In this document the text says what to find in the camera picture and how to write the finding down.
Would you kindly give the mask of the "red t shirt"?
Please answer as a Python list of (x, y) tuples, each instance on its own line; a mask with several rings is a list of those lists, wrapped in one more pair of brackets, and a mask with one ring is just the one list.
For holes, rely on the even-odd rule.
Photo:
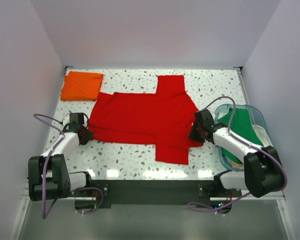
[(182, 75), (158, 76), (155, 93), (101, 92), (88, 129), (98, 141), (155, 146), (155, 160), (188, 165), (190, 139), (198, 108), (186, 93)]

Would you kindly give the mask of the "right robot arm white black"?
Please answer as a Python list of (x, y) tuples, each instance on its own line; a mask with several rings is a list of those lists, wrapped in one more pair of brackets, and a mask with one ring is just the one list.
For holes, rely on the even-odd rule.
[(227, 170), (213, 177), (213, 192), (220, 197), (230, 190), (246, 190), (256, 198), (283, 190), (288, 183), (277, 150), (262, 147), (234, 133), (228, 125), (216, 123), (208, 109), (194, 113), (188, 138), (221, 147), (243, 163), (243, 171)]

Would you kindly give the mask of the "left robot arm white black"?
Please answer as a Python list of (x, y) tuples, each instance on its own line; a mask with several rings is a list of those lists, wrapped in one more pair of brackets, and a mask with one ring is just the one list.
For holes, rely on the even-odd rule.
[(66, 164), (78, 146), (92, 140), (88, 116), (82, 112), (70, 113), (61, 125), (63, 129), (54, 145), (28, 160), (28, 193), (34, 202), (43, 199), (43, 190), (46, 200), (67, 198), (75, 190), (89, 196), (94, 190), (87, 171), (69, 173)]

